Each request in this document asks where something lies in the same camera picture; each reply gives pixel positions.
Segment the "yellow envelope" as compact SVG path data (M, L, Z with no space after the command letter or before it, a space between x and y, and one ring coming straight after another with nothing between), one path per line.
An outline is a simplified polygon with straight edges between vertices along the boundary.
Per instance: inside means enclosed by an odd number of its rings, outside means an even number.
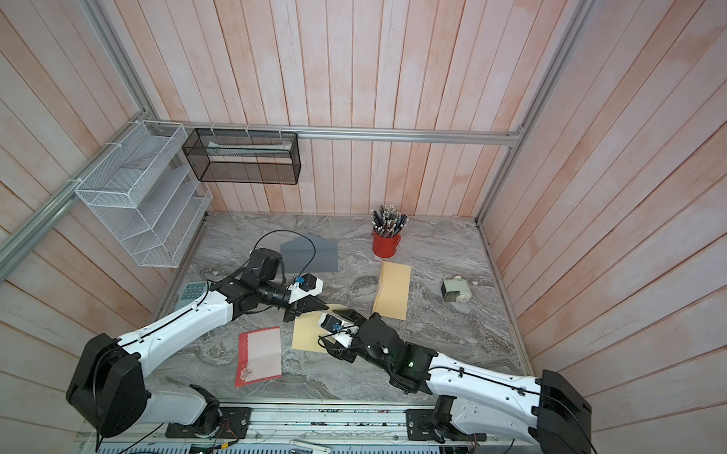
M326 353L317 341L323 330L319 327L318 321L323 313L334 312L334 310L344 310L346 307L341 304L330 304L326 311L313 311L302 314L294 321L294 334L291 347L293 350L313 351L315 353Z
M383 262L373 312L386 318L406 320L410 283L410 266Z

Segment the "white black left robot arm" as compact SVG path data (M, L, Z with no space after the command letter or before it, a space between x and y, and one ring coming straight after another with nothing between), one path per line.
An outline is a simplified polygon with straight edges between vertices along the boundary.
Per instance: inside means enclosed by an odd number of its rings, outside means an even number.
M87 342L65 399L101 438L142 423L178 424L200 438L214 436L223 413L219 401L197 384L149 391L145 380L160 364L195 339L266 305L284 311L284 322L324 311L323 281L305 273L284 274L282 255L257 248L233 274L208 284L188 306L118 338Z

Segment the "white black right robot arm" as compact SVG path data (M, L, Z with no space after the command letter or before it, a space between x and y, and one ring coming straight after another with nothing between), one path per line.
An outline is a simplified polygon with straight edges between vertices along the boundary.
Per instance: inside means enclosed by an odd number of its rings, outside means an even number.
M411 436L439 444L458 438L502 436L537 445L543 454L599 454L592 444L589 402L561 374L515 376L469 365L406 342L378 314L354 310L320 316L318 344L332 357L362 358L388 374L405 394L436 397Z

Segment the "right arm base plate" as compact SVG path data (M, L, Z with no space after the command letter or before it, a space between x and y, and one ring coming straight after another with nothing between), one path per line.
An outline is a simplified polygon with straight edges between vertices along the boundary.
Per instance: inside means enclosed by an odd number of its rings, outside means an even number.
M487 441L485 433L464 434L450 424L443 422L435 410L409 409L405 411L407 438L410 441L429 441L444 444L452 442Z

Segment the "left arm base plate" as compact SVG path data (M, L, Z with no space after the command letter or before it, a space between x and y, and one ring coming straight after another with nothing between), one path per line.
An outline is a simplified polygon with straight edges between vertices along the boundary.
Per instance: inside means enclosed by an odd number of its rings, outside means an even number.
M250 407L208 407L206 413L190 425L173 422L166 429L166 438L176 439L214 439L229 438L241 440L246 437L250 425L252 409Z

